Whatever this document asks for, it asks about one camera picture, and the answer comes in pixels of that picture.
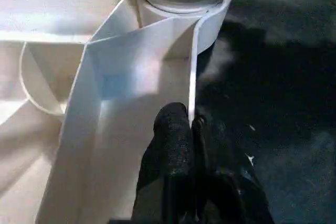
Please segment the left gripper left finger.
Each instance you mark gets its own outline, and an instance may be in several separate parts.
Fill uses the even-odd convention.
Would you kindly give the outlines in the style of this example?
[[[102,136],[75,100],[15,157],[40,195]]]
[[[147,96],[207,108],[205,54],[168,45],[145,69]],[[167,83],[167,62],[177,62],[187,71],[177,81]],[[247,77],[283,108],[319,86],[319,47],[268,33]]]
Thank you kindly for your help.
[[[194,145],[186,107],[165,105],[153,125],[139,171],[131,220],[189,223],[196,215]]]

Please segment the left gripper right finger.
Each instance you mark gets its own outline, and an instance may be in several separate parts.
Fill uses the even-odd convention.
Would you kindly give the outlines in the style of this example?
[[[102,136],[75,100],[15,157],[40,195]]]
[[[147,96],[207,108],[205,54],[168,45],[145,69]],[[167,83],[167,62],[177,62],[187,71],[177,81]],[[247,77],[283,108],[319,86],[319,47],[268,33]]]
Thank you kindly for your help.
[[[196,209],[203,223],[273,223],[250,157],[226,125],[198,115],[192,123]]]

